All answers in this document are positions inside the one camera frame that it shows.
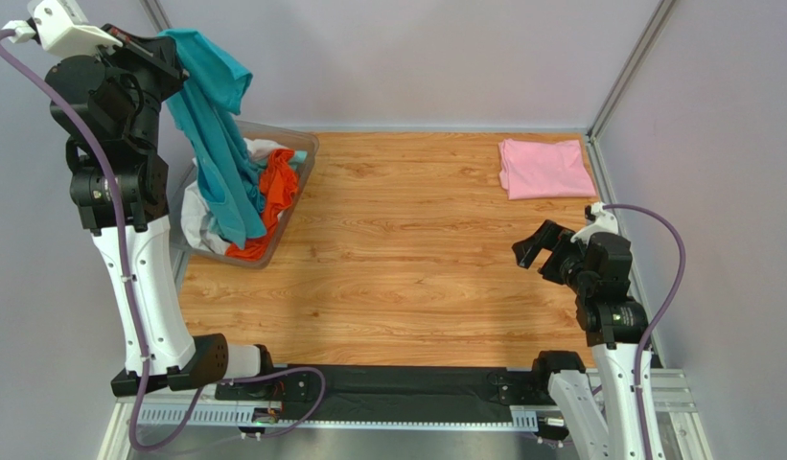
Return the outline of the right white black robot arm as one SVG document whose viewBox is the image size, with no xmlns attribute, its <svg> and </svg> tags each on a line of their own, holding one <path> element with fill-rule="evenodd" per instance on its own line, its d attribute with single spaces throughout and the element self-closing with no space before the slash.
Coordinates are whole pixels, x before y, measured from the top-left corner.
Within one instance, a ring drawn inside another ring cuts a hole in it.
<svg viewBox="0 0 787 460">
<path fill-rule="evenodd" d="M 582 459 L 662 459 L 644 307 L 629 293 L 631 244 L 609 230 L 580 238 L 547 220 L 513 244 L 518 266 L 528 268 L 549 251 L 542 277 L 575 294 L 578 323 L 600 378 L 598 403 L 575 352 L 544 351 L 533 362 L 547 394 L 560 409 Z"/>
</svg>

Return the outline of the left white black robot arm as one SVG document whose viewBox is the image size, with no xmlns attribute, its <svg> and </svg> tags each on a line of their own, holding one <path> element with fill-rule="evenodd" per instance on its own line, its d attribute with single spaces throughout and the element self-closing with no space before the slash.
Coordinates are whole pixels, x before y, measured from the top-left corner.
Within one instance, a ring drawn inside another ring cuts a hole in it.
<svg viewBox="0 0 787 460">
<path fill-rule="evenodd" d="M 170 254 L 168 166 L 158 154 L 161 105 L 188 74 L 168 37 L 113 25 L 70 26 L 63 59 L 45 82 L 50 111 L 66 130 L 70 196 L 102 255 L 126 340 L 112 380 L 118 397 L 198 389 L 261 375 L 261 345 L 220 333 L 191 335 L 178 304 Z"/>
</svg>

